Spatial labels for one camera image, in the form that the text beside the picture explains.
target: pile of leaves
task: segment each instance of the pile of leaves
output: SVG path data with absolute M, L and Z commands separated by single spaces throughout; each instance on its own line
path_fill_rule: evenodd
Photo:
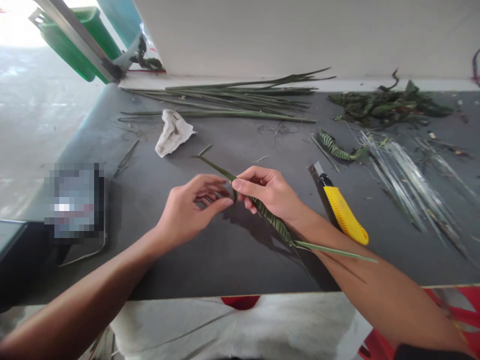
M 449 106 L 437 104 L 427 92 L 420 92 L 409 80 L 405 91 L 392 90 L 399 83 L 397 70 L 392 74 L 395 84 L 380 86 L 372 93 L 345 92 L 329 95 L 330 101 L 343 107 L 344 118 L 363 127 L 389 128 L 398 123 L 427 126 L 429 117 L 442 118 L 454 112 Z
M 140 35 L 138 40 L 138 52 L 130 57 L 132 63 L 139 64 L 141 68 L 149 69 L 151 71 L 163 70 L 164 67 L 160 60 L 154 57 L 144 58 L 145 53 L 147 52 L 147 43 L 145 43 L 145 38 L 143 35 Z

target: thin stick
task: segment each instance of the thin stick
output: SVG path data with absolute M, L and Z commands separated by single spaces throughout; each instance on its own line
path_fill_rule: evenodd
M 208 145 L 206 148 L 204 148 L 202 151 L 200 151 L 198 156 L 202 156 L 203 154 L 205 154 L 208 151 L 208 149 L 210 149 L 212 146 L 213 146 L 212 144 Z
M 136 130 L 130 130 L 130 129 L 123 128 L 123 127 L 117 125 L 116 123 L 114 123 L 112 120 L 109 120 L 109 119 L 107 119 L 107 120 L 108 120 L 109 122 L 111 122 L 111 124 L 112 124 L 113 126 L 119 128 L 119 129 L 121 129 L 121 130 L 123 130 L 123 131 L 129 132 L 129 133 L 134 133 L 134 134 L 138 134 L 138 133 L 140 132 L 140 131 L 136 131 Z
M 265 158 L 268 158 L 268 157 L 269 157 L 268 155 L 262 156 L 262 157 L 259 158 L 258 160 L 252 161 L 252 163 L 257 163 L 257 164 L 258 164 L 260 160 L 265 159 Z
M 336 172 L 339 173 L 340 172 L 340 169 L 338 168 L 338 166 L 334 163 L 333 159 L 327 154 L 327 152 L 320 146 L 319 142 L 313 137 L 311 137 L 311 139 L 315 142 L 315 144 L 318 146 L 318 148 L 321 150 L 321 152 L 323 153 L 323 155 L 326 156 L 326 158 L 328 159 L 328 161 L 330 161 L 330 163 L 333 165 L 333 167 L 335 168 Z
M 130 149 L 128 149 L 128 151 L 126 152 L 125 156 L 123 157 L 123 159 L 120 161 L 120 163 L 118 164 L 118 167 L 119 168 L 123 168 L 127 162 L 130 160 L 130 156 L 133 154 L 134 152 L 134 149 L 135 147 L 137 146 L 137 144 L 139 143 L 140 140 L 136 140 L 131 146 L 130 146 Z

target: green container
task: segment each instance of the green container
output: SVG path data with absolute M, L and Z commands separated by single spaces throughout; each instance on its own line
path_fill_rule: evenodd
M 90 35 L 105 51 L 110 60 L 118 58 L 122 52 L 110 36 L 100 19 L 100 11 L 95 6 L 77 7 L 71 9 L 78 20 L 85 26 Z M 105 84 L 108 80 L 97 70 L 85 55 L 74 45 L 43 11 L 33 13 L 30 20 L 40 29 L 42 38 L 46 43 L 61 56 L 82 78 L 88 82 L 98 76 Z

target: palm leaf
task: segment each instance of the palm leaf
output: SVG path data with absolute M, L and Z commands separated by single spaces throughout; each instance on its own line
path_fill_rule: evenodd
M 332 249 L 330 247 L 315 245 L 315 244 L 311 244 L 311 243 L 303 242 L 303 241 L 295 241 L 295 242 L 298 245 L 303 246 L 305 248 L 309 248 L 309 249 L 313 249 L 313 250 L 319 250 L 319 251 L 325 251 L 327 253 L 332 253 L 332 254 L 337 254 L 337 255 L 343 255 L 343 256 L 347 256 L 349 258 L 362 259 L 362 260 L 369 261 L 369 262 L 372 262 L 372 263 L 378 263 L 378 261 L 376 259 L 371 258 L 371 257 L 365 257 L 365 256 L 354 254 L 354 253 L 351 253 L 351 252 L 336 250 L 336 249 Z
M 235 180 L 237 177 L 232 175 L 231 173 L 229 173 L 227 170 L 221 168 L 220 166 L 218 165 L 215 165 L 213 162 L 209 161 L 208 159 L 204 158 L 203 156 L 192 156 L 193 158 L 197 158 L 197 159 L 200 159 L 202 160 L 204 163 L 210 165 L 212 168 L 214 168 L 215 170 L 217 170 L 220 174 L 222 174 L 223 176 L 225 176 L 227 179 L 229 179 L 230 181 L 233 181 Z M 233 190 L 233 196 L 235 198 L 235 200 L 237 199 L 237 192 L 235 190 Z M 326 247 L 326 246 L 320 246 L 320 245 L 314 245 L 314 244 L 310 244 L 308 242 L 303 242 L 303 241 L 298 241 L 298 240 L 294 240 L 289 232 L 289 230 L 287 229 L 287 226 L 285 225 L 285 223 L 277 216 L 275 216 L 274 214 L 272 214 L 268 209 L 267 207 L 265 206 L 265 204 L 263 202 L 261 202 L 259 199 L 257 199 L 256 197 L 252 197 L 252 196 L 249 196 L 249 198 L 253 201 L 253 203 L 255 204 L 256 206 L 256 209 L 258 210 L 258 213 L 264 217 L 265 219 L 268 220 L 268 222 L 270 222 L 270 224 L 273 225 L 273 227 L 275 228 L 275 230 L 280 234 L 281 238 L 283 239 L 283 241 L 285 241 L 285 243 L 290 246 L 290 247 L 296 247 L 296 248 L 300 248 L 300 249 L 313 249 L 313 250 L 319 250 L 319 251 L 322 251 L 322 252 L 326 252 L 326 253 L 333 253 L 333 254 L 337 254 L 337 255 L 342 255 L 342 256 L 345 256 L 345 257 L 349 257 L 349 258 L 355 258 L 355 259 L 361 259 L 361 260 L 365 260 L 365 261 L 369 261 L 369 262 L 373 262 L 373 263 L 377 263 L 378 261 L 371 258 L 371 257 L 365 257 L 365 256 L 361 256 L 361 255 L 358 255 L 358 254 L 354 254 L 354 253 L 351 253 L 351 252 L 347 252 L 347 251 L 342 251 L 342 250 L 337 250 L 337 249 L 332 249 L 330 247 Z

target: finger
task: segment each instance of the finger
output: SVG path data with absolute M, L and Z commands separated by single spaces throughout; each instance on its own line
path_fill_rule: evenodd
M 210 206 L 210 201 L 208 201 L 205 197 L 201 197 L 198 199 L 203 205 L 205 205 L 206 207 Z
M 250 209 L 254 205 L 249 197 L 246 197 L 243 202 L 245 203 L 245 209 Z
M 211 202 L 214 202 L 219 199 L 219 197 L 213 192 L 208 193 L 206 197 L 208 200 L 211 200 Z
M 257 185 L 248 180 L 242 180 L 239 178 L 233 180 L 231 186 L 239 193 L 260 199 L 260 201 L 263 201 L 262 199 L 265 198 L 265 194 L 268 191 L 265 186 Z
M 195 197 L 196 198 L 203 198 L 204 196 L 206 196 L 208 194 L 215 194 L 215 193 L 219 193 L 223 197 L 228 197 L 230 195 L 230 193 L 227 190 L 225 190 L 224 188 L 208 187 L 208 188 L 203 188 L 200 191 L 198 191 L 195 194 Z
M 185 187 L 191 192 L 197 192 L 207 185 L 225 184 L 227 180 L 217 175 L 199 174 L 190 180 Z
M 255 207 L 255 204 L 253 203 L 253 201 L 249 197 L 246 197 L 244 202 L 245 202 L 245 208 L 246 209 L 248 209 L 252 214 L 257 213 L 257 208 Z
M 222 185 L 209 185 L 208 189 L 210 189 L 212 193 L 219 193 L 222 196 L 230 195 L 229 191 Z
M 251 166 L 240 175 L 237 176 L 239 179 L 243 180 L 255 180 L 254 183 L 258 183 L 260 180 L 269 182 L 275 177 L 276 170 L 260 167 L 260 166 Z
M 211 203 L 206 209 L 202 210 L 200 212 L 200 216 L 202 217 L 203 221 L 208 224 L 210 221 L 212 221 L 215 215 L 222 212 L 233 203 L 234 201 L 231 198 L 223 197 Z

